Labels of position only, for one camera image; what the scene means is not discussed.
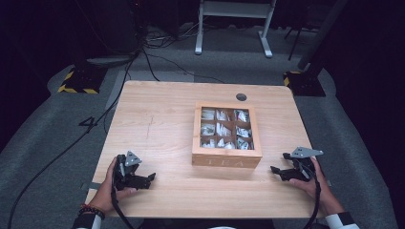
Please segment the bracelet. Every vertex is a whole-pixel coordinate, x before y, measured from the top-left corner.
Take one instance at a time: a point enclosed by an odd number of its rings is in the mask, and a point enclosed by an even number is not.
[[[101,217],[101,220],[105,219],[105,215],[100,209],[96,208],[95,206],[89,205],[89,204],[85,204],[85,203],[81,204],[80,211],[78,211],[78,215],[81,216],[81,215],[83,215],[83,213],[87,213],[87,212],[91,212],[91,213],[98,215],[99,217]]]

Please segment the wooden box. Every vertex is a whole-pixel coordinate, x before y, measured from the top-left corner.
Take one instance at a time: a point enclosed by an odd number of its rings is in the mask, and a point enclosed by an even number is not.
[[[193,165],[256,168],[261,158],[254,107],[197,102]]]

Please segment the table stand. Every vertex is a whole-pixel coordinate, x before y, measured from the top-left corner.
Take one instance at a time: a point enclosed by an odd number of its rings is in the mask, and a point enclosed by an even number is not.
[[[270,25],[271,17],[273,16],[274,8],[277,0],[271,0],[269,4],[260,3],[233,3],[233,2],[211,2],[200,1],[199,13],[199,33],[196,42],[196,54],[203,52],[203,16],[230,16],[230,17],[251,17],[251,18],[265,18],[265,29],[258,31],[259,39],[262,42],[263,49],[265,50],[266,57],[271,57],[270,46],[268,45],[266,35],[268,26]]]

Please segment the table top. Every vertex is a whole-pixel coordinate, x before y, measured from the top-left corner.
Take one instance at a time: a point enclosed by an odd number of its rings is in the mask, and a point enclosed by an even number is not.
[[[237,100],[240,93],[247,96],[246,101]],[[255,107],[263,152],[255,169],[191,164],[198,101]],[[269,169],[270,165],[292,168],[282,153],[291,153],[297,146],[310,148],[310,143],[287,87],[127,81],[93,182],[104,180],[114,156],[132,150],[143,160],[137,175],[157,175],[150,189],[119,203],[127,217],[309,218],[314,201]],[[86,202],[95,192],[89,191]]]

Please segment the person's left hand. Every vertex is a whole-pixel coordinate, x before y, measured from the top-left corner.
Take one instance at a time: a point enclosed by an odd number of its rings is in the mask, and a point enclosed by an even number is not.
[[[92,205],[99,210],[102,210],[105,214],[110,212],[114,209],[113,203],[111,201],[111,186],[113,183],[113,170],[116,165],[117,158],[114,157],[113,161],[111,162],[110,166],[107,170],[107,175],[104,181],[101,183],[100,187],[98,188],[96,195],[93,199],[89,202],[89,205]],[[121,191],[117,191],[117,200],[120,201],[124,198],[128,198],[133,195],[137,191],[136,188],[124,188]]]

